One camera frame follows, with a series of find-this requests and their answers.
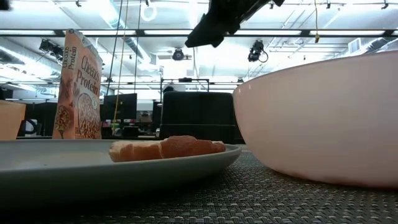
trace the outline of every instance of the woven placemat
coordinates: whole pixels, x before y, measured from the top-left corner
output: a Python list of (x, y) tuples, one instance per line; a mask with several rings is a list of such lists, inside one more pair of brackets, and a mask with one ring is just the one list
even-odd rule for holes
[(9, 223), (398, 223), (396, 191), (278, 174), (250, 152), (221, 174), (123, 201), (7, 216)]

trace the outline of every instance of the fluorescent light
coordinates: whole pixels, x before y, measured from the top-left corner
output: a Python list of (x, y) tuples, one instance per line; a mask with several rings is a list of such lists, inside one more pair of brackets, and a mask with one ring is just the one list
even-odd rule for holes
[(55, 35), (54, 30), (0, 30), (0, 35)]
[(30, 98), (30, 99), (21, 99), (23, 101), (41, 101), (41, 100), (46, 100), (46, 99), (36, 99), (36, 98)]
[(45, 85), (47, 82), (11, 82), (12, 84)]
[(238, 30), (235, 35), (300, 35), (300, 30)]
[(28, 90), (28, 91), (36, 91), (35, 88), (29, 86), (29, 85), (24, 85), (24, 84), (18, 84), (18, 85), (14, 85), (14, 84), (7, 84), (9, 86), (15, 87), (15, 88), (20, 88), (22, 90)]
[(240, 85), (243, 83), (238, 82), (215, 82), (214, 85)]
[(114, 86), (114, 85), (127, 85), (128, 83), (127, 82), (121, 82), (121, 83), (111, 83), (111, 86)]
[[(79, 30), (83, 35), (123, 35), (124, 30)], [(135, 30), (126, 30), (126, 35), (135, 35)]]
[(148, 35), (188, 35), (192, 30), (145, 30)]
[[(319, 30), (319, 35), (382, 35), (384, 30)], [(312, 30), (310, 35), (315, 35), (317, 32)]]

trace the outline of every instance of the ceiling light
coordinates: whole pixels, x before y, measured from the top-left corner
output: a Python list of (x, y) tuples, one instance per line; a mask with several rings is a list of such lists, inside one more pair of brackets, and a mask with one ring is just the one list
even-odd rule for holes
[(14, 85), (14, 84), (7, 84), (9, 86), (15, 87), (15, 88), (20, 88), (22, 90), (28, 90), (28, 91), (36, 91), (35, 88), (29, 86), (29, 85), (25, 85), (25, 84), (18, 84), (18, 85)]
[(301, 30), (238, 30), (235, 35), (300, 35)]
[(215, 82), (214, 85), (240, 85), (241, 82)]
[(46, 99), (37, 99), (37, 98), (30, 98), (30, 99), (20, 99), (22, 101), (44, 101)]
[(145, 30), (148, 35), (188, 35), (192, 30)]
[(12, 84), (28, 84), (28, 85), (44, 85), (48, 84), (48, 82), (20, 82), (20, 81), (14, 81), (11, 82)]
[(135, 35), (135, 30), (79, 30), (83, 35), (123, 35), (126, 32), (126, 35)]
[[(384, 30), (319, 30), (319, 35), (382, 35)], [(312, 30), (310, 35), (315, 35), (317, 32)]]
[(115, 84), (110, 84), (111, 86), (114, 86), (114, 85), (128, 85), (129, 83), (128, 82), (122, 82), (122, 83), (115, 83)]
[(54, 30), (0, 30), (0, 35), (55, 35)]
[[(145, 9), (152, 9), (152, 14), (151, 14), (150, 16), (147, 17), (147, 16), (145, 15)], [(157, 16), (157, 8), (156, 8), (155, 5), (153, 5), (153, 4), (151, 3), (150, 0), (147, 0), (147, 1), (146, 1), (146, 5), (144, 6), (143, 9), (141, 9), (140, 15), (141, 15), (141, 19), (142, 19), (143, 21), (146, 21), (146, 22), (152, 21), (152, 20), (154, 20), (154, 19), (156, 18), (156, 16)]]

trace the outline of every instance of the white bowl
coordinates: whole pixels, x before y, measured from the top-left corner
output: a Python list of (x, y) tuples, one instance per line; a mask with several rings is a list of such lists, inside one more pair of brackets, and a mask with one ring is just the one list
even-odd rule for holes
[(235, 89), (242, 136), (278, 172), (398, 187), (398, 51), (280, 70)]

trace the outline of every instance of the plate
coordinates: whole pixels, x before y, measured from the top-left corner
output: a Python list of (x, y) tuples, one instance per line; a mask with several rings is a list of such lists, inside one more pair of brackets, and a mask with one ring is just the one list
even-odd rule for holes
[(0, 141), (0, 208), (102, 200), (173, 187), (217, 173), (240, 155), (216, 154), (114, 163), (110, 140)]

